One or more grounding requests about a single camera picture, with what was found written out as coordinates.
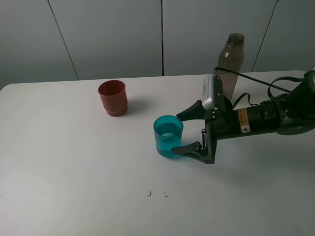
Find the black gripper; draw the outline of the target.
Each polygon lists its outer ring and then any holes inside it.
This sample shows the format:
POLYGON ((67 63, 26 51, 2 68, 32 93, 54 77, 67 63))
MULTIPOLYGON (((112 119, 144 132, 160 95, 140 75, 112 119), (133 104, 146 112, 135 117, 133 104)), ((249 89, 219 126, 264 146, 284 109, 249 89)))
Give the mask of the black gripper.
POLYGON ((233 120, 231 101, 223 93, 222 81, 219 76, 216 76, 216 79, 217 103, 214 109, 205 110, 202 101, 197 100, 192 106, 176 114, 176 117, 181 121, 205 120, 205 156, 199 141, 185 146, 173 147, 171 149, 173 154, 189 157, 206 164, 215 162, 217 140, 224 136, 224 132, 228 131, 233 120))

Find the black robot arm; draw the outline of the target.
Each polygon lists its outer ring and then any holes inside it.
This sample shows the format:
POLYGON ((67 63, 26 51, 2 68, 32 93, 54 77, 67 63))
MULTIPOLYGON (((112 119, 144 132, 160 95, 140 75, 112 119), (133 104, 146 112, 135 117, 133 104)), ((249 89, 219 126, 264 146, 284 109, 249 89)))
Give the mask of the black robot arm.
POLYGON ((315 72, 308 71, 302 78, 282 77, 279 80, 298 82, 292 90, 273 96, 259 105, 236 110, 223 94, 222 81, 215 74, 203 80, 202 99, 177 114, 181 121, 205 121, 202 142, 173 147, 172 153, 196 159, 205 164, 215 162, 217 141, 223 139, 278 133, 298 135, 315 128, 315 72))

